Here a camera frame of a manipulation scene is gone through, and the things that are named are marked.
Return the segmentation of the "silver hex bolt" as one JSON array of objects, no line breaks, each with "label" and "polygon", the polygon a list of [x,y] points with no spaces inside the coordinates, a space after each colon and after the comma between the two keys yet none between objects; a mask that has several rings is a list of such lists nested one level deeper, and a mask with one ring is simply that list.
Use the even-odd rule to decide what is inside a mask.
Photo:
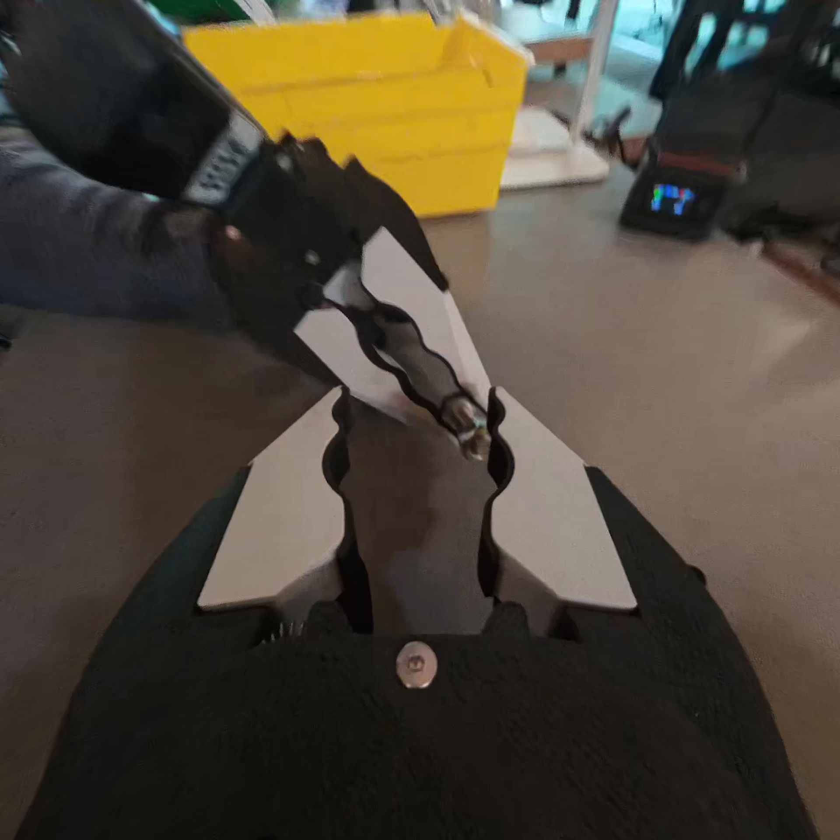
[{"label": "silver hex bolt", "polygon": [[487,413],[475,401],[466,394],[449,397],[441,406],[440,420],[465,458],[487,461],[492,437]]}]

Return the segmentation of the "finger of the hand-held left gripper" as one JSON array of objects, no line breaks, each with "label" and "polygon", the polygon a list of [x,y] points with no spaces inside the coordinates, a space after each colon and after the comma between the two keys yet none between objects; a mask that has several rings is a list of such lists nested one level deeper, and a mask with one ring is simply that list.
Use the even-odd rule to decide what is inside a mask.
[{"label": "finger of the hand-held left gripper", "polygon": [[324,289],[329,305],[372,311],[380,302],[450,301],[459,314],[459,393],[487,411],[490,382],[452,294],[441,290],[394,236],[381,228],[362,257],[338,271]]},{"label": "finger of the hand-held left gripper", "polygon": [[450,301],[331,305],[296,335],[361,403],[404,424],[451,419],[459,398],[459,313]]}]

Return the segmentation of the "person's left forearm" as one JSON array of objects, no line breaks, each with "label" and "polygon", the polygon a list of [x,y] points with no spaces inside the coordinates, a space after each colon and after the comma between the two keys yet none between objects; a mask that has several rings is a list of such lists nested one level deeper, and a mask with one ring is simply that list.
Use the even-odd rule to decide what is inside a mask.
[{"label": "person's left forearm", "polygon": [[229,329],[214,229],[201,209],[90,180],[2,127],[3,305]]}]

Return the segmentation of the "black display device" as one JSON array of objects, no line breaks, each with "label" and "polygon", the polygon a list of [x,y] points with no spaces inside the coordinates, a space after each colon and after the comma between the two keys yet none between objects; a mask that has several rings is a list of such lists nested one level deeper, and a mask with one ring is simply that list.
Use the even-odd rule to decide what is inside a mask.
[{"label": "black display device", "polygon": [[709,239],[743,163],[649,146],[618,218],[621,229],[691,243]]}]

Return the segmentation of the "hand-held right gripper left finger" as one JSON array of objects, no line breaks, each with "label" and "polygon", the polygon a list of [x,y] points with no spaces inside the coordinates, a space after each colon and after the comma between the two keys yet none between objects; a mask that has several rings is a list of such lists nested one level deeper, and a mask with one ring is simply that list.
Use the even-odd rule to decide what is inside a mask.
[{"label": "hand-held right gripper left finger", "polygon": [[336,601],[352,629],[373,630],[369,576],[350,501],[349,392],[335,388],[264,449],[248,475],[197,606],[266,606],[299,629],[317,602]]}]

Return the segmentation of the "wooden clipboard stand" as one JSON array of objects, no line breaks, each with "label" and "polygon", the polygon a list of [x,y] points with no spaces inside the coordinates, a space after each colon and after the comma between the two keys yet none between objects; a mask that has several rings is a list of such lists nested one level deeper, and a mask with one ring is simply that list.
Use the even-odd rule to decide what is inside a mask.
[{"label": "wooden clipboard stand", "polygon": [[610,165],[585,140],[584,134],[595,116],[618,2],[595,2],[585,34],[559,29],[546,19],[544,7],[545,3],[509,3],[499,12],[499,27],[528,51],[533,67],[556,68],[584,61],[584,81],[569,125],[547,106],[521,105],[501,177],[503,192],[593,184],[604,181],[610,173]]}]

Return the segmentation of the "yellow plastic bin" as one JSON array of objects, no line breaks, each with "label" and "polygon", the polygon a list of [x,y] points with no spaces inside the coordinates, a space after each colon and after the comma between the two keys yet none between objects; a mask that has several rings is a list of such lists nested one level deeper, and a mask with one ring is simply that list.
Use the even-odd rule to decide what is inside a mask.
[{"label": "yellow plastic bin", "polygon": [[497,204],[533,58],[474,14],[206,25],[183,40],[269,137],[358,160],[415,215]]}]

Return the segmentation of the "black box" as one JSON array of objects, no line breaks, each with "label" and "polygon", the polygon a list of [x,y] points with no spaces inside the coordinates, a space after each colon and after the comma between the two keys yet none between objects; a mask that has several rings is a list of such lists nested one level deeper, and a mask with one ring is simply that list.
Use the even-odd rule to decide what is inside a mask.
[{"label": "black box", "polygon": [[778,90],[749,142],[743,183],[720,226],[744,241],[776,233],[838,233],[838,82]]}]

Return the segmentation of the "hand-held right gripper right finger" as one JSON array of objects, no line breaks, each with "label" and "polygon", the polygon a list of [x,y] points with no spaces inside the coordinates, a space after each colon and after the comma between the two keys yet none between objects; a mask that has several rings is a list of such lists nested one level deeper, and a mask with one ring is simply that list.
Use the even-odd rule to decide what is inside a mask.
[{"label": "hand-held right gripper right finger", "polygon": [[479,586],[519,606],[533,636],[559,632],[573,608],[631,615],[637,598],[587,465],[507,391],[490,391]]}]

